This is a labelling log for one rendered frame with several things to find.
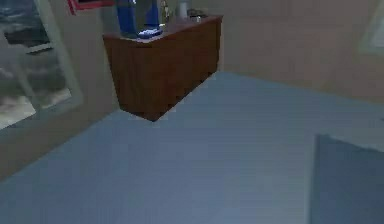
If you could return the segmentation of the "brown wooden cabinet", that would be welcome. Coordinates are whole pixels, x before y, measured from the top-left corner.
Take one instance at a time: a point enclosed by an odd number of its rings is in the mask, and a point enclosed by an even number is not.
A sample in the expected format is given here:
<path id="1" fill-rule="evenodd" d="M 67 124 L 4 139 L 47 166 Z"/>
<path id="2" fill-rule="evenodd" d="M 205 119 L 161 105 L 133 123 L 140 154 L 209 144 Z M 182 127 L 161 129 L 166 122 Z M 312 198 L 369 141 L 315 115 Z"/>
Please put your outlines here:
<path id="1" fill-rule="evenodd" d="M 157 121 L 218 70 L 223 17 L 174 20 L 152 39 L 105 34 L 122 110 Z"/>

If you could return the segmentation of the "small dark object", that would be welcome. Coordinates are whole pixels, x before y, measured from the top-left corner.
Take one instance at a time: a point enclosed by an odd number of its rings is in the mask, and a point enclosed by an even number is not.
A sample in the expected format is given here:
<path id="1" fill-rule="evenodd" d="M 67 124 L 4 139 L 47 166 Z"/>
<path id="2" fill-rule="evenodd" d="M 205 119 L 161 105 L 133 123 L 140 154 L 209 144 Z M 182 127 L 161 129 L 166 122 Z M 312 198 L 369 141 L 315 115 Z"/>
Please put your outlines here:
<path id="1" fill-rule="evenodd" d="M 195 22 L 201 22 L 204 18 L 207 17 L 207 14 L 203 10 L 198 9 L 189 9 L 187 11 L 188 17 L 195 21 Z"/>

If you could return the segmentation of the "grey framed window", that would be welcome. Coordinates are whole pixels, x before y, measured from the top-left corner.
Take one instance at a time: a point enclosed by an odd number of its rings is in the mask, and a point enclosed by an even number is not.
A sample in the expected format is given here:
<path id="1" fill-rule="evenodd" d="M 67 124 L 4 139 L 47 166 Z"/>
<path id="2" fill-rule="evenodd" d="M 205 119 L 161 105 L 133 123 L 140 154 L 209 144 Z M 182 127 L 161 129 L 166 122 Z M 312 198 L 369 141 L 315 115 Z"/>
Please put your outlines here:
<path id="1" fill-rule="evenodd" d="M 0 0 L 0 130 L 82 100 L 48 0 Z"/>

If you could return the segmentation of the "blue grey furniture block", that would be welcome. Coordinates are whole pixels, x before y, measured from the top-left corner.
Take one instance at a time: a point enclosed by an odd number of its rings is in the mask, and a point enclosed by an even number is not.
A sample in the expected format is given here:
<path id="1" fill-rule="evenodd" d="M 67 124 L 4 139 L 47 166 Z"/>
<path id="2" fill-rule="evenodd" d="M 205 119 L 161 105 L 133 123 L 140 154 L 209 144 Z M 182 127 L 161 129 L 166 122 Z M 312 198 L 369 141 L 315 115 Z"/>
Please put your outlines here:
<path id="1" fill-rule="evenodd" d="M 318 135 L 308 224 L 384 224 L 384 152 Z"/>

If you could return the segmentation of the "red framed wall picture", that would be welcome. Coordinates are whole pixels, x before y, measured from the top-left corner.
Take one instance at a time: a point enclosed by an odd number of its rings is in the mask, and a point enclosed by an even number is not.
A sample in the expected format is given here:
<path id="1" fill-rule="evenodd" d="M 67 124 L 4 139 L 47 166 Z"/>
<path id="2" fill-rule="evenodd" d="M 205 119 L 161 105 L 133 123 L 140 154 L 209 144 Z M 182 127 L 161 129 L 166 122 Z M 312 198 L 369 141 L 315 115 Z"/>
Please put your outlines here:
<path id="1" fill-rule="evenodd" d="M 75 15 L 77 11 L 90 10 L 114 5 L 114 0 L 66 0 L 70 13 Z"/>

